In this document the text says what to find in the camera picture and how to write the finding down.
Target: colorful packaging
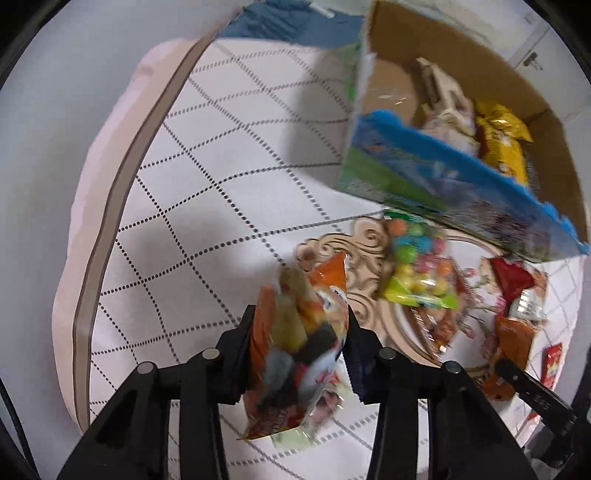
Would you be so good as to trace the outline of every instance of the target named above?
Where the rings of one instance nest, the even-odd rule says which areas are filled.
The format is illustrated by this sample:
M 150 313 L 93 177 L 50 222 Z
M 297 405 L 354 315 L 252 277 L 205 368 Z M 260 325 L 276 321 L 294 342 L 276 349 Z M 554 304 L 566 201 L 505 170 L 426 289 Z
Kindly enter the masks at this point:
M 556 375 L 558 375 L 558 366 L 560 365 L 561 356 L 562 343 L 557 343 L 556 345 L 552 345 L 544 349 L 544 370 L 542 372 L 542 378 L 540 378 L 540 383 L 551 390 L 554 388 Z M 537 416 L 538 414 L 532 411 L 527 419 L 531 420 Z
M 477 100 L 476 113 L 480 159 L 527 187 L 527 166 L 518 142 L 533 142 L 525 124 L 507 107 L 494 102 Z
M 337 370 L 330 377 L 318 402 L 312 411 L 306 414 L 299 427 L 271 436 L 275 448 L 300 450 L 314 445 L 320 429 L 343 408 L 345 398 L 353 393 L 343 380 L 342 375 L 346 375 L 345 369 L 344 363 L 337 364 Z
M 416 215 L 386 210 L 390 259 L 394 273 L 384 297 L 410 307 L 456 309 L 454 263 L 446 255 L 445 233 Z
M 521 260 L 512 261 L 496 257 L 491 258 L 489 262 L 505 300 L 504 314 L 511 318 L 527 320 L 536 329 L 541 329 L 546 323 L 546 274 Z
M 411 323 L 417 336 L 429 356 L 436 361 L 441 360 L 441 355 L 459 331 L 458 321 L 475 305 L 472 289 L 466 284 L 457 267 L 454 269 L 454 275 L 458 303 L 456 309 L 408 307 L 407 310 L 407 318 L 414 320 Z
M 484 394 L 493 400 L 510 400 L 515 395 L 513 387 L 495 372 L 495 364 L 508 358 L 520 370 L 525 370 L 531 345 L 537 330 L 527 321 L 497 315 L 495 333 L 499 346 L 491 359 L 491 371 L 481 385 Z
M 285 269 L 280 293 L 263 287 L 250 343 L 244 396 L 254 440 L 300 425 L 335 371 L 349 326 L 344 252 L 308 274 Z

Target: red package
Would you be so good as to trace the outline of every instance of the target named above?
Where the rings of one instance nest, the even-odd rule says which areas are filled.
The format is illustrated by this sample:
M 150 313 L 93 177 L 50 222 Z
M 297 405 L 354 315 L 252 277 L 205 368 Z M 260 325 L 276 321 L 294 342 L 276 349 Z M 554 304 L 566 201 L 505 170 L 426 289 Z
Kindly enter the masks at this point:
M 544 370 L 542 372 L 542 378 L 540 383 L 546 388 L 552 389 L 558 374 L 558 365 L 560 364 L 560 357 L 562 356 L 562 343 L 557 343 L 546 347 L 544 349 Z M 534 419 L 538 414 L 534 411 L 527 417 L 528 420 Z
M 491 258 L 489 262 L 508 306 L 526 288 L 535 286 L 534 277 L 520 265 L 520 262 L 510 263 L 502 257 Z

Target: cardboard box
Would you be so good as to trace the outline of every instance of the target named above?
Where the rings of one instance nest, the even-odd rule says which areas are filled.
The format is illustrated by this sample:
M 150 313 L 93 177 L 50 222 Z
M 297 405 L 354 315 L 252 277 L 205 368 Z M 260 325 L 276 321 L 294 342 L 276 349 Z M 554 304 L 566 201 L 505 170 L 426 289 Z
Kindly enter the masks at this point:
M 561 123 L 524 78 L 454 28 L 385 1 L 374 4 L 363 43 L 361 51 L 372 60 L 359 62 L 357 113 L 340 190 L 413 211 L 533 261 L 589 253 L 583 197 Z M 413 128 L 424 94 L 412 80 L 419 57 L 455 78 L 468 98 L 495 100 L 524 120 L 534 139 L 524 148 L 540 178 L 538 199 Z M 403 113 L 373 104 L 368 112 L 369 86 L 377 79 L 387 85 L 395 78 L 391 72 L 408 72 L 403 89 L 414 85 L 417 100 Z

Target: candy bag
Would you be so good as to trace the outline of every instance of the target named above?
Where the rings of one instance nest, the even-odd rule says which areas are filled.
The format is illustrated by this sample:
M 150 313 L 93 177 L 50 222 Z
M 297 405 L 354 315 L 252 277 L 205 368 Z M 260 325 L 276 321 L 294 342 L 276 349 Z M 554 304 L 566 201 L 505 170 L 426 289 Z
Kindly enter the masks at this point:
M 308 274 L 285 269 L 279 293 L 261 289 L 252 321 L 243 439 L 299 426 L 320 398 L 349 326 L 345 259 L 338 252 Z
M 454 263 L 445 254 L 445 233 L 416 215 L 386 210 L 394 274 L 384 297 L 410 307 L 456 309 Z
M 480 159 L 527 187 L 527 167 L 518 140 L 533 142 L 529 130 L 507 107 L 477 100 L 476 139 Z
M 411 324 L 415 333 L 431 358 L 441 360 L 441 355 L 459 331 L 458 322 L 475 305 L 472 288 L 454 269 L 455 290 L 457 294 L 456 309 L 431 309 L 425 307 L 405 307 L 407 318 L 413 320 Z

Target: plastic wrapper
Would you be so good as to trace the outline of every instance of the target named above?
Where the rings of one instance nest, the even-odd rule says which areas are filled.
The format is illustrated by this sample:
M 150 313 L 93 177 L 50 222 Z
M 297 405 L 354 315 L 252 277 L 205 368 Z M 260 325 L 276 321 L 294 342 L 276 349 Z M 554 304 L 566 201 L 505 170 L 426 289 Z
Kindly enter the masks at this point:
M 536 329 L 546 322 L 544 302 L 547 277 L 521 260 L 496 257 L 489 260 L 497 285 L 505 300 L 505 315 L 527 320 Z
M 497 315 L 495 333 L 499 346 L 491 359 L 489 376 L 481 385 L 484 394 L 493 400 L 510 400 L 515 395 L 513 387 L 495 372 L 495 364 L 508 358 L 521 370 L 525 370 L 531 345 L 537 330 L 526 320 Z
M 416 215 L 384 212 L 390 237 L 384 297 L 410 307 L 458 308 L 453 260 L 445 233 Z
M 477 100 L 475 107 L 480 159 L 527 187 L 527 166 L 519 140 L 533 142 L 529 130 L 503 105 Z
M 352 391 L 343 380 L 344 364 L 337 365 L 322 395 L 314 408 L 306 414 L 300 426 L 271 436 L 277 449 L 302 449 L 314 445 L 320 429 L 343 408 L 343 403 Z
M 447 346 L 459 331 L 458 321 L 475 305 L 472 289 L 457 267 L 454 269 L 458 307 L 452 309 L 407 308 L 407 317 L 431 358 L 441 360 Z
M 558 375 L 558 367 L 560 365 L 560 357 L 562 357 L 562 343 L 548 346 L 544 348 L 543 358 L 544 366 L 542 370 L 542 377 L 540 383 L 546 388 L 554 388 L 556 382 L 556 375 Z M 534 419 L 538 414 L 534 411 L 527 417 L 528 420 Z
M 421 76 L 435 117 L 453 126 L 463 135 L 473 137 L 474 106 L 457 81 L 439 66 L 424 58 L 417 59 L 421 66 Z
M 421 132 L 441 140 L 466 155 L 470 155 L 471 157 L 478 156 L 480 144 L 474 138 L 461 133 L 454 125 L 440 116 L 433 116 L 433 114 L 428 113 L 427 118 L 428 120 L 421 128 Z
M 344 252 L 309 273 L 285 269 L 280 292 L 263 287 L 250 341 L 244 439 L 300 425 L 335 371 L 349 326 Z

